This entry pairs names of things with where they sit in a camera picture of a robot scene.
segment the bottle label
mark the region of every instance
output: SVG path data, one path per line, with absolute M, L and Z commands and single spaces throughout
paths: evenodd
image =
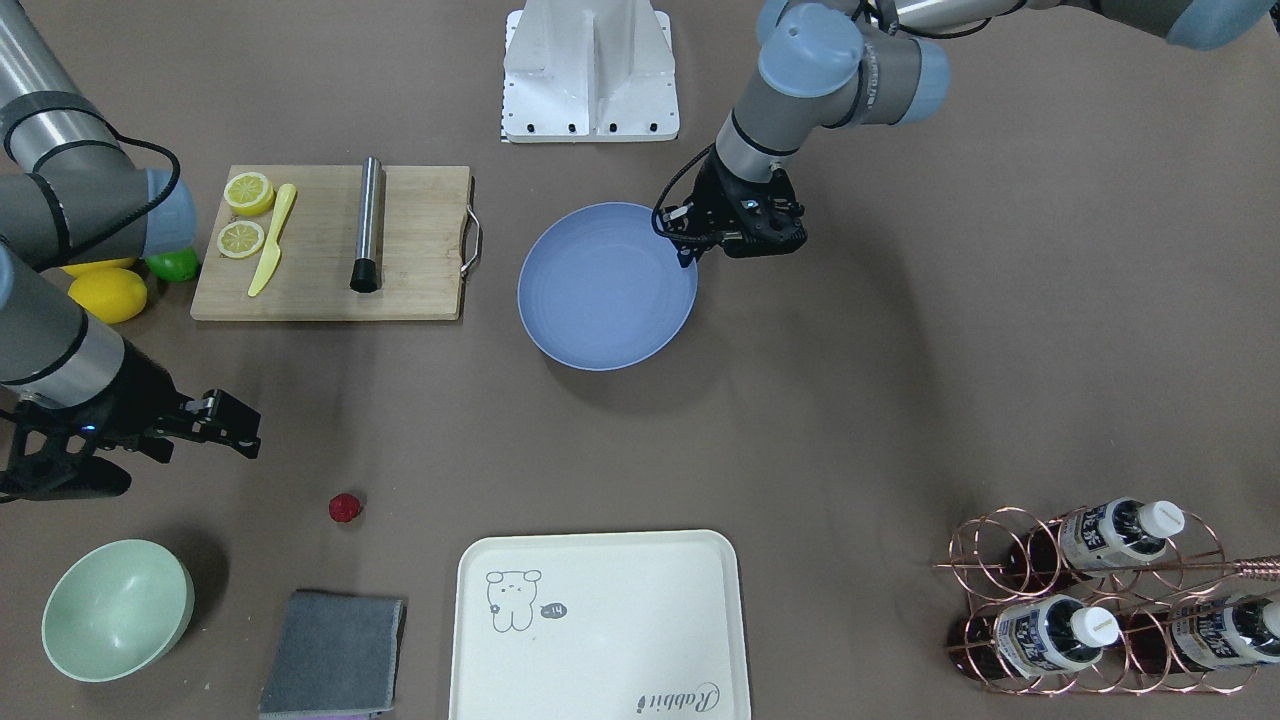
M 1066 562 L 1088 575 L 1102 577 L 1110 568 L 1138 565 L 1155 559 L 1125 547 L 1115 532 L 1115 509 L 1129 500 L 1121 497 L 1106 505 L 1075 512 L 1062 521 L 1059 544 Z
M 1023 678 L 1074 673 L 1084 667 L 1071 666 L 1070 661 L 1052 648 L 1044 637 L 1042 628 L 1044 612 L 1048 612 L 1059 600 L 1061 596 L 1015 606 L 996 619 L 996 648 L 1005 662 Z
M 1236 594 L 1178 611 L 1170 634 L 1192 662 L 1212 670 L 1280 662 L 1280 657 L 1258 652 L 1235 629 L 1235 609 L 1225 606 L 1243 597 Z

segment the brown table surface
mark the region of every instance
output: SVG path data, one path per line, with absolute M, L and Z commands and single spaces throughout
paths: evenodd
M 755 60 L 759 3 L 660 3 L 680 138 L 581 146 L 498 142 L 511 0 L 26 5 L 86 96 L 180 155 L 200 249 L 229 165 L 370 154 L 470 165 L 488 245 L 457 323 L 196 323 L 186 284 L 119 325 L 186 392 L 259 409 L 262 454 L 113 454 L 125 496 L 0 510 L 0 716 L 255 717 L 289 592 L 324 588 L 407 600 L 390 717 L 444 717 L 470 543 L 675 528 L 737 548 L 756 717 L 1280 703 L 1280 671 L 1235 698 L 979 692 L 941 652 L 963 596 L 928 566 L 998 505 L 1051 515 L 1120 495 L 1202 514 L 1231 556 L 1280 551 L 1270 27 L 1197 54 L 1028 10 L 947 42 L 936 118 L 820 131 L 800 152 L 808 246 L 707 258 L 669 347 L 589 374 L 526 337 L 525 254 L 577 208 L 652 202 L 714 137 Z M 367 496 L 351 527 L 326 516 L 340 491 Z M 44 657 L 44 602 L 76 559 L 127 537 L 191 565 L 196 619 L 146 671 L 76 683 Z

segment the black rubber tip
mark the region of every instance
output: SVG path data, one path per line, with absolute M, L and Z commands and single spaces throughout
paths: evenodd
M 378 263 L 369 258 L 356 260 L 356 265 L 351 269 L 351 290 L 356 292 L 378 290 Z

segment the lemon slice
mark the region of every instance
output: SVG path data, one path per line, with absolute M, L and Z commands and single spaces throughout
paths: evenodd
M 275 188 L 262 173 L 241 173 L 228 181 L 223 197 L 237 215 L 261 215 L 275 202 Z
M 218 251 L 239 260 L 262 249 L 262 225 L 252 220 L 236 220 L 218 233 Z

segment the blue plate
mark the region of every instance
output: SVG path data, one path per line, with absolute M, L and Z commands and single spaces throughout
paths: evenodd
M 602 202 L 547 229 L 520 270 L 520 320 L 552 359 L 617 370 L 676 337 L 698 295 L 698 264 L 681 268 L 653 232 L 649 208 Z

